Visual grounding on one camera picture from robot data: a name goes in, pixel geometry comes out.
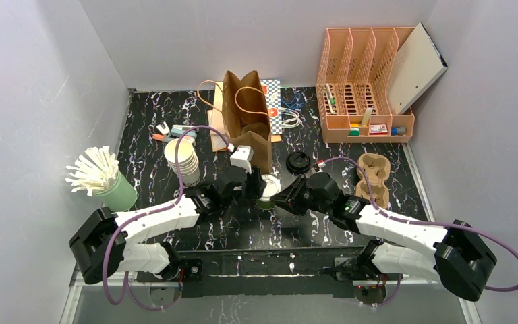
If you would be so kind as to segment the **stack of white lids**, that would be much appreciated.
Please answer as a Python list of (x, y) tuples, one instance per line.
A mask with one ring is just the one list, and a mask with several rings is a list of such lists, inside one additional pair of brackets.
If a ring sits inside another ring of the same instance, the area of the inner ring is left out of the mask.
[(195, 186), (200, 182), (200, 162), (192, 143), (174, 139), (165, 145), (164, 156), (168, 166), (182, 176), (184, 186)]

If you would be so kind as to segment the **white folder board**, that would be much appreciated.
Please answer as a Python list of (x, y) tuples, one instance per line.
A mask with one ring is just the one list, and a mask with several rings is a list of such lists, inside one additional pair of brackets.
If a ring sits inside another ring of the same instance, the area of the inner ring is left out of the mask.
[(428, 31), (419, 23), (395, 56), (386, 90), (392, 114), (405, 113), (447, 68)]

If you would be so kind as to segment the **orange file organizer rack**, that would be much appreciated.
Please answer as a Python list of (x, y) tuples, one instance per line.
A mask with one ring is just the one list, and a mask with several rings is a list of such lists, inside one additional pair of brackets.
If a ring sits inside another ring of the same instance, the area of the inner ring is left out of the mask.
[(412, 27), (327, 28), (316, 78), (325, 143), (406, 143), (412, 111), (397, 114), (388, 102), (396, 55)]

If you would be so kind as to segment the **brown paper bag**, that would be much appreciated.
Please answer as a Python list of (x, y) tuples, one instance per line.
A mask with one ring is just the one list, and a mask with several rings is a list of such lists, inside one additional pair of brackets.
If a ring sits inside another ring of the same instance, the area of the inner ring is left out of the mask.
[(272, 171), (272, 140), (266, 97), (258, 72), (252, 70), (243, 78), (227, 71), (220, 93), (222, 106), (202, 101), (221, 112), (224, 134), (236, 147), (248, 146), (254, 154), (251, 165), (260, 168), (261, 174)]

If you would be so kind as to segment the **green paper coffee cup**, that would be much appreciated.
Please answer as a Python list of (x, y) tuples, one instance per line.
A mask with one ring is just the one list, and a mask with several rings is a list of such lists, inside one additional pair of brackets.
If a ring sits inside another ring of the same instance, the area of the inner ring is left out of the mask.
[(262, 179), (265, 181), (266, 187), (262, 196), (257, 200), (257, 205), (263, 210), (269, 210), (275, 206), (270, 199), (281, 191), (281, 182), (279, 178), (270, 174), (262, 175)]

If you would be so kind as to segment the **checkered paper sheet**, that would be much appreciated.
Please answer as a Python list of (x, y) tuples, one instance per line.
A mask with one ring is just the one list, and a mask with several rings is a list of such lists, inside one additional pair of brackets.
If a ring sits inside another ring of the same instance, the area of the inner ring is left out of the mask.
[(281, 81), (279, 79), (263, 79), (260, 82), (266, 99), (266, 106), (268, 108), (271, 134), (280, 135), (283, 131), (280, 112)]

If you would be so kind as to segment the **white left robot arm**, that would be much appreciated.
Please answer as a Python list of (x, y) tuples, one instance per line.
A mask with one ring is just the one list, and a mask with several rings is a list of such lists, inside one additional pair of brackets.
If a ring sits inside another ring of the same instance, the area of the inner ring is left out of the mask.
[(179, 202), (170, 201), (136, 211), (93, 212), (69, 240), (86, 284), (98, 284), (116, 272), (143, 271), (174, 278), (188, 267), (168, 242), (147, 243), (161, 234), (220, 220), (236, 203), (263, 195), (266, 181), (251, 164), (253, 150), (239, 146), (215, 182), (188, 188)]

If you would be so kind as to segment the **cardboard cup carrier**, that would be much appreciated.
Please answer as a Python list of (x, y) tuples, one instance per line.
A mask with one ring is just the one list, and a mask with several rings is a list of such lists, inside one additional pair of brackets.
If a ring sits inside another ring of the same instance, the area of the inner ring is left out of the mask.
[(390, 194), (389, 189), (386, 187), (386, 181), (391, 174), (391, 162), (383, 155), (364, 153), (359, 157), (357, 163), (364, 170), (370, 184), (367, 184), (362, 172), (357, 170), (360, 181), (355, 186), (355, 195), (369, 200), (370, 191), (368, 188), (371, 188), (372, 197), (376, 204), (383, 209), (388, 209)]

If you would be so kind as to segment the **black coffee cup lid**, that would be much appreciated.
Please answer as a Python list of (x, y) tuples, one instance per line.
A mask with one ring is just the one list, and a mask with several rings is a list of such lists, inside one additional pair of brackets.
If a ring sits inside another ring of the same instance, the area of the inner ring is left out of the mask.
[(311, 167), (311, 158), (303, 151), (294, 151), (286, 160), (286, 167), (294, 175), (305, 174)]

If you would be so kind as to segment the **green cup of stirrers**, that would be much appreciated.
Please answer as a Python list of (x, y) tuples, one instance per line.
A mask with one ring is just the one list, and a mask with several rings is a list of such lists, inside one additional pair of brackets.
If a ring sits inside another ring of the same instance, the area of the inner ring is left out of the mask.
[(120, 172), (117, 155), (109, 146), (87, 148), (65, 168), (69, 171), (65, 181), (73, 193), (83, 191), (111, 211), (128, 211), (137, 201), (136, 189)]

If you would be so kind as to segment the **white lid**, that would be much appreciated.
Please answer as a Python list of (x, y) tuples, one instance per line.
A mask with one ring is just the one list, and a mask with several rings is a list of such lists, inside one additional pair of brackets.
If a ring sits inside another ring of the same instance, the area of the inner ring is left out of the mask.
[(265, 181), (266, 187), (263, 190), (260, 201), (268, 202), (274, 195), (281, 191), (281, 182), (279, 178), (270, 174), (262, 175), (262, 179)]

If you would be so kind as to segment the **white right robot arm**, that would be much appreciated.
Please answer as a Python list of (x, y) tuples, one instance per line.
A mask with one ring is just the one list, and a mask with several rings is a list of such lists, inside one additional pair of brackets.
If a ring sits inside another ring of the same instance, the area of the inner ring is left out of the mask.
[(372, 237), (358, 256), (323, 271), (336, 279), (407, 274), (440, 283), (464, 300), (477, 301), (496, 265), (494, 253), (468, 224), (427, 226), (376, 208), (366, 199), (344, 193), (327, 173), (301, 175), (271, 201), (294, 215), (325, 214), (342, 230)]

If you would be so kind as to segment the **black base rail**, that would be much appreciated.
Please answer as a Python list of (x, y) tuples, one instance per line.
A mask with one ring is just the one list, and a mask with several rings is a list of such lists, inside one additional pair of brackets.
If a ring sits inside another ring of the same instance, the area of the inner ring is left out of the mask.
[(369, 265), (357, 263), (365, 254), (362, 247), (293, 248), (271, 250), (209, 250), (182, 251), (179, 258), (185, 263), (186, 276), (197, 279), (218, 278), (319, 278), (337, 281), (362, 281), (364, 285), (381, 286), (394, 274), (380, 274)]

